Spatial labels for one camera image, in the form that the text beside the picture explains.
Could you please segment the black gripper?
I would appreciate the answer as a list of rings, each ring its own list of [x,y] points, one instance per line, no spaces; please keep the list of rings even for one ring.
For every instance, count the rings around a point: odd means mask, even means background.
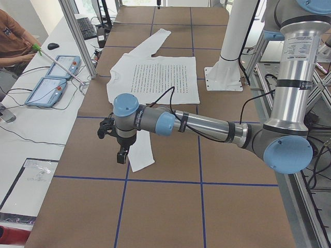
[[[119,145],[121,146],[121,148],[119,149],[119,152],[117,153],[117,157],[116,157],[117,163],[125,164],[127,155],[129,153],[129,148],[131,145],[133,145],[136,142],[137,135],[135,134],[134,136],[131,136],[131,137],[118,136],[116,138],[116,140],[119,143]]]

